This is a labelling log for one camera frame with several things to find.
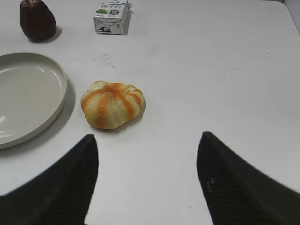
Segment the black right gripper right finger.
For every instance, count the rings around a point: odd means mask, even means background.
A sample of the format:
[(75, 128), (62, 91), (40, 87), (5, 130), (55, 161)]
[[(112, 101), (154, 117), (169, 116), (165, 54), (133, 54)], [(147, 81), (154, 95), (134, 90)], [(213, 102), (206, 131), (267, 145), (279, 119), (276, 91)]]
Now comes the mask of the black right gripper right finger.
[(300, 194), (257, 170), (209, 131), (202, 134), (196, 168), (213, 224), (300, 223)]

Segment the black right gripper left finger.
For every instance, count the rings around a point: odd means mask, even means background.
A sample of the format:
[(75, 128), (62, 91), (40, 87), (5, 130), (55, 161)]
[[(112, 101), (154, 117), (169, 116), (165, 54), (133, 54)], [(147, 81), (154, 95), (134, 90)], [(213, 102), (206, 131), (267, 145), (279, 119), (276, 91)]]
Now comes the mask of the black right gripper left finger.
[(98, 178), (98, 148), (86, 135), (61, 159), (0, 197), (2, 225), (83, 225)]

